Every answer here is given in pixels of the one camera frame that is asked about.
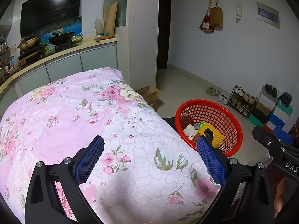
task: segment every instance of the laundry basket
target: laundry basket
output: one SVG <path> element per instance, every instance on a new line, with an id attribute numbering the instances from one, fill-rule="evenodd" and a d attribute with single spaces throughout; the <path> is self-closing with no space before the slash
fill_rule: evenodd
<path id="1" fill-rule="evenodd" d="M 191 142 L 183 130 L 188 125 L 204 121 L 213 125 L 224 137 L 221 149 L 227 157 L 235 154 L 240 148 L 243 133 L 236 117 L 221 105 L 208 101 L 195 99 L 183 103 L 175 114 L 175 126 L 183 140 L 196 150 L 196 144 Z"/>

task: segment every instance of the countertop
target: countertop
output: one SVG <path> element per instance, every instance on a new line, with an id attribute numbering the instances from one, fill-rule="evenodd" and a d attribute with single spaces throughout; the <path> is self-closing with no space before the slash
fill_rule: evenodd
<path id="1" fill-rule="evenodd" d="M 76 47 L 73 47 L 73 48 L 70 48 L 70 49 L 66 49 L 66 50 L 63 50 L 63 51 L 60 51 L 58 53 L 55 53 L 55 54 L 52 54 L 48 57 L 45 57 L 37 62 L 34 62 L 33 64 L 21 69 L 20 71 L 14 73 L 13 75 L 11 75 L 1 86 L 0 86 L 0 94 L 5 90 L 5 88 L 7 86 L 10 85 L 10 83 L 15 80 L 16 78 L 20 77 L 22 74 L 26 73 L 27 71 L 45 63 L 45 62 L 48 62 L 49 60 L 52 60 L 52 59 L 55 59 L 59 56 L 62 56 L 62 55 L 65 55 L 65 54 L 68 54 L 68 53 L 71 53 L 71 52 L 75 52 L 75 51 L 78 51 L 78 50 L 81 50 L 81 49 L 85 49 L 85 48 L 88 48 L 88 47 L 92 47 L 92 46 L 96 46 L 96 45 L 101 45 L 101 44 L 107 44 L 107 43 L 111 43 L 111 42 L 116 42 L 117 41 L 117 37 L 115 35 L 115 38 L 112 38 L 112 39 L 106 39 L 106 40 L 101 40 L 100 42 L 96 42 L 94 40 L 94 37 L 90 37 L 90 38 L 86 38 L 86 39 L 83 39 L 83 42 L 80 42 L 78 46 Z"/>

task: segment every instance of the cutting board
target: cutting board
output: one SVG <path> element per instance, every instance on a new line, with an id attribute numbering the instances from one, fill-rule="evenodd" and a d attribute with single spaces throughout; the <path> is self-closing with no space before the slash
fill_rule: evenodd
<path id="1" fill-rule="evenodd" d="M 117 4 L 118 2 L 115 2 L 107 9 L 104 33 L 108 33 L 110 37 L 114 37 Z"/>

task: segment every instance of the doorway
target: doorway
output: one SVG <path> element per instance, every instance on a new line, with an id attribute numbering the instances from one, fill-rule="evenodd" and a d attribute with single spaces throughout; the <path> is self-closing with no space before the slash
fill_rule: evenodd
<path id="1" fill-rule="evenodd" d="M 167 69 L 171 0 L 159 0 L 157 69 Z"/>

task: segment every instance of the tile backsplash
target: tile backsplash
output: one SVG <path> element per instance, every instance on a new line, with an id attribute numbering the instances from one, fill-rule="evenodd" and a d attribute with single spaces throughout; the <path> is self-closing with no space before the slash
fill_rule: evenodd
<path id="1" fill-rule="evenodd" d="M 52 23 L 40 30 L 34 31 L 32 36 L 41 36 L 41 44 L 46 45 L 48 52 L 52 52 L 55 51 L 55 47 L 49 42 L 49 38 L 53 37 L 52 33 L 54 32 L 60 33 L 58 31 L 60 28 L 63 28 L 62 33 L 75 32 L 74 36 L 80 36 L 82 41 L 82 17 L 74 17 Z"/>

